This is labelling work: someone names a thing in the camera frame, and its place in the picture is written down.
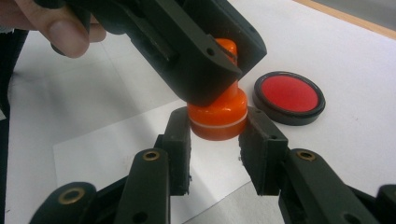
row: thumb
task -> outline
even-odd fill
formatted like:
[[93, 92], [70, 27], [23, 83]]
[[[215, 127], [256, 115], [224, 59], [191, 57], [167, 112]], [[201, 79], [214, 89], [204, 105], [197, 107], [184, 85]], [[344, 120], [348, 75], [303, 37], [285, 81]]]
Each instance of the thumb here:
[[89, 35], [70, 8], [47, 9], [33, 0], [15, 1], [30, 23], [64, 55], [77, 58], [87, 51]]

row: orange plastic part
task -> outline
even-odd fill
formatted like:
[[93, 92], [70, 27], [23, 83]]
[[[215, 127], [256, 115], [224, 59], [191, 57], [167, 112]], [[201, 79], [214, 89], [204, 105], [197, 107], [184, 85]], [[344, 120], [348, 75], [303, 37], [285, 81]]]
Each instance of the orange plastic part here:
[[[235, 64], [236, 45], [229, 39], [216, 39], [235, 57], [229, 57]], [[235, 81], [212, 105], [187, 104], [192, 131], [206, 140], [221, 141], [240, 134], [246, 125], [248, 98]]]

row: white surface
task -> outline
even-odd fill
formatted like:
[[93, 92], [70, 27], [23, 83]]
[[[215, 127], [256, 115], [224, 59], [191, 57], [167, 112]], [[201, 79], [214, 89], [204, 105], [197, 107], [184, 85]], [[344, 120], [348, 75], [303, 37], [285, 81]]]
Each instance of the white surface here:
[[[290, 147], [316, 151], [348, 185], [372, 195], [379, 186], [396, 183], [396, 41], [289, 0], [230, 2], [255, 26], [268, 49], [240, 82], [248, 95], [258, 77], [275, 70], [308, 77], [324, 92], [327, 106], [317, 121], [304, 127], [277, 125]], [[55, 163], [53, 146], [57, 154], [58, 147], [126, 125], [132, 120], [128, 118], [177, 99], [126, 36], [110, 35], [83, 58], [69, 60], [31, 33], [16, 73], [10, 88], [6, 223], [28, 222], [57, 188], [61, 171], [55, 170], [60, 163]], [[210, 157], [193, 156], [191, 162]], [[200, 181], [192, 178], [192, 183]], [[199, 190], [207, 197], [200, 200], [210, 201], [213, 195], [205, 193], [216, 189], [201, 184], [205, 188]], [[208, 215], [194, 223], [263, 223], [260, 211], [277, 209], [276, 203], [244, 201], [249, 198], [241, 196], [235, 202], [250, 205], [248, 210], [256, 212], [248, 213], [251, 219], [230, 210], [222, 214], [224, 219]], [[177, 210], [172, 217], [185, 214], [193, 215]]]
[[277, 196], [258, 197], [251, 182], [186, 224], [284, 223]]

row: finger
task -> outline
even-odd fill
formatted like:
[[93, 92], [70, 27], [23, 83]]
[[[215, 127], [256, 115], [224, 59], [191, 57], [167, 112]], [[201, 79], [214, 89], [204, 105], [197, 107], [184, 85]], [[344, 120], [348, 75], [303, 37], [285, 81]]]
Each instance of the finger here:
[[68, 7], [46, 9], [32, 0], [15, 0], [26, 18], [64, 55], [77, 58], [90, 41], [87, 31]]
[[35, 29], [13, 0], [0, 0], [0, 24], [4, 27], [21, 30]]
[[106, 37], [106, 30], [99, 23], [91, 24], [90, 29], [90, 42], [100, 42]]

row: screw hole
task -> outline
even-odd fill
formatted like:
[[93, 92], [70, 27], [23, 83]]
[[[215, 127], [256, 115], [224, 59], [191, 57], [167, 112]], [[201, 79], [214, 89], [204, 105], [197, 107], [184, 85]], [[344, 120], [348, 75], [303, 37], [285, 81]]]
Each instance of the screw hole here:
[[148, 151], [143, 155], [145, 161], [156, 161], [160, 158], [160, 153], [157, 151]]
[[357, 217], [349, 213], [344, 214], [344, 219], [350, 224], [361, 224], [361, 221]]
[[298, 151], [297, 156], [306, 161], [314, 161], [317, 157], [308, 151]]
[[78, 202], [85, 194], [83, 188], [71, 188], [65, 190], [58, 198], [60, 204], [71, 204]]
[[139, 212], [134, 214], [134, 216], [132, 217], [132, 221], [134, 223], [144, 223], [146, 222], [146, 220], [149, 218], [148, 214], [145, 212]]
[[215, 55], [215, 51], [214, 51], [213, 49], [211, 49], [211, 48], [207, 49], [206, 52], [207, 52], [207, 54], [210, 55], [210, 56]]

